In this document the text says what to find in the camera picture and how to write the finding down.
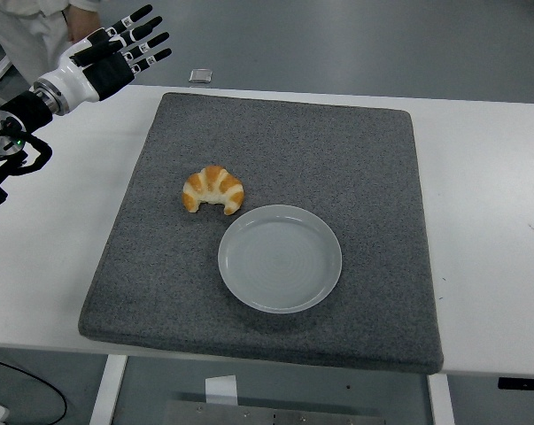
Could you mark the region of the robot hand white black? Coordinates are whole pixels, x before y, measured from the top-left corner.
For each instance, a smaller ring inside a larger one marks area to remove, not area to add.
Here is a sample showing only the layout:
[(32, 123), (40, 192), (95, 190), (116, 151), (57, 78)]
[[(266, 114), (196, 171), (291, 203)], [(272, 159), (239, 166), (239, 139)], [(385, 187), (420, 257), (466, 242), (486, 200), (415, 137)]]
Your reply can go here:
[(60, 116), (84, 102), (113, 96), (172, 54), (169, 48), (156, 50), (169, 33), (153, 34), (163, 18), (152, 17), (151, 12), (147, 4), (74, 44), (61, 55), (58, 67), (39, 77), (30, 91)]

